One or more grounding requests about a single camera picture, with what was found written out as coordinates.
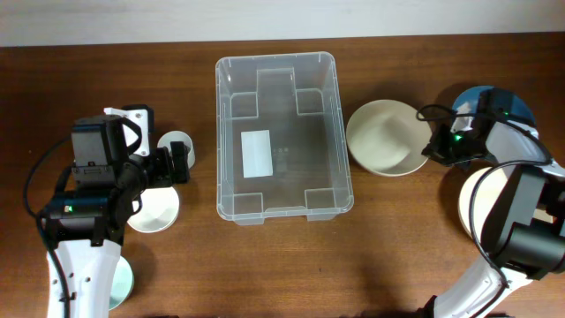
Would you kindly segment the grey cup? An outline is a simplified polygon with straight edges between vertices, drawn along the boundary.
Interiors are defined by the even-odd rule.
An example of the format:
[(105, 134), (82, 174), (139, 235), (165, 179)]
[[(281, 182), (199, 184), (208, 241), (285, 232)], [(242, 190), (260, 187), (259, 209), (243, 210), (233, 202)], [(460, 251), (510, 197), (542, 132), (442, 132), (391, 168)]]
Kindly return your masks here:
[(165, 133), (157, 143), (158, 148), (167, 148), (173, 155), (185, 152), (185, 159), (189, 169), (195, 164), (195, 153), (191, 137), (182, 131), (170, 131)]

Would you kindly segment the white small bowl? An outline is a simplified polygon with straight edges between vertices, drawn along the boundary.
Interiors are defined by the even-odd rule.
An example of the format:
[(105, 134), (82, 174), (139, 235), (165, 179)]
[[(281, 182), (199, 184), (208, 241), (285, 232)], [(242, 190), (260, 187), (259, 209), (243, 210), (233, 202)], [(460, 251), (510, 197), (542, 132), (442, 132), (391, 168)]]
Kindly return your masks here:
[(180, 199), (174, 187), (147, 189), (140, 198), (143, 207), (127, 221), (135, 231), (164, 231), (177, 220)]

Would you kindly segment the beige large bowl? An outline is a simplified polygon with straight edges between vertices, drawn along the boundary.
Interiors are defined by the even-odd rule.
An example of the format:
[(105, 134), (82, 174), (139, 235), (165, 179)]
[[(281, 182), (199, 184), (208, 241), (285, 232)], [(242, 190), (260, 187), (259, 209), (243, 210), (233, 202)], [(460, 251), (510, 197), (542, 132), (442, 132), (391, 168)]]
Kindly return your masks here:
[[(489, 216), (491, 209), (493, 208), (495, 202), (498, 200), (504, 186), (508, 183), (513, 170), (517, 167), (505, 167), (494, 171), (490, 174), (479, 186), (474, 203), (473, 203), (473, 218), (472, 223), (476, 233), (478, 241), (481, 241), (481, 234), (484, 228), (487, 217)], [(473, 173), (463, 184), (463, 188), (459, 193), (458, 199), (458, 215), (460, 221), (467, 232), (467, 234), (472, 237), (471, 234), (471, 222), (469, 216), (469, 207), (471, 201), (472, 191), (475, 185), (478, 183), (480, 177), (483, 177), (489, 168), (484, 168)], [(550, 177), (564, 178), (564, 168), (554, 164), (550, 165), (549, 169), (544, 169), (544, 172), (550, 172)], [(533, 212), (533, 217), (529, 221), (529, 225), (544, 227), (549, 226), (554, 223), (554, 217), (550, 216), (546, 212), (546, 208), (535, 208)]]

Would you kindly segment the cream large bowl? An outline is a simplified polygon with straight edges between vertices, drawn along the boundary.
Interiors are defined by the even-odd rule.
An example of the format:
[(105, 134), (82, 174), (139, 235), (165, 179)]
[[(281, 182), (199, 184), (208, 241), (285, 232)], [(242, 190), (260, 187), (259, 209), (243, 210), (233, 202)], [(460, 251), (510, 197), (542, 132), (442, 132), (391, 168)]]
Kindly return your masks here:
[(422, 150), (432, 136), (416, 109), (396, 100), (377, 100), (358, 108), (346, 127), (347, 146), (357, 163), (384, 177), (401, 177), (423, 167)]

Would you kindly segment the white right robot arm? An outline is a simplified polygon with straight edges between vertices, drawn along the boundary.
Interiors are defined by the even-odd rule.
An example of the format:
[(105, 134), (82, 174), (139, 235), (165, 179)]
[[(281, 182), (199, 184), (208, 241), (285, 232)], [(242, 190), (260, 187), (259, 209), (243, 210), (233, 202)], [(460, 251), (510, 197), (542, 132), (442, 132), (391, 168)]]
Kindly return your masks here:
[(539, 140), (530, 108), (493, 86), (461, 93), (423, 156), (446, 167), (492, 163), (471, 189), (467, 220), (480, 256), (423, 317), (487, 317), (512, 292), (564, 270), (564, 169)]

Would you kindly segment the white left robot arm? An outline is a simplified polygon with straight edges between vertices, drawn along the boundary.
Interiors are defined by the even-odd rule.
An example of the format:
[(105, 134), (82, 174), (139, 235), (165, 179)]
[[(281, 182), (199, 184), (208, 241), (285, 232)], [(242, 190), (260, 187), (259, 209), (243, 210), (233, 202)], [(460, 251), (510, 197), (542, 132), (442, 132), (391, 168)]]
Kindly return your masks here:
[(50, 317), (106, 317), (127, 221), (139, 213), (147, 189), (185, 184), (188, 147), (181, 141), (137, 155), (117, 115), (77, 120), (74, 161), (61, 173), (36, 223), (48, 252)]

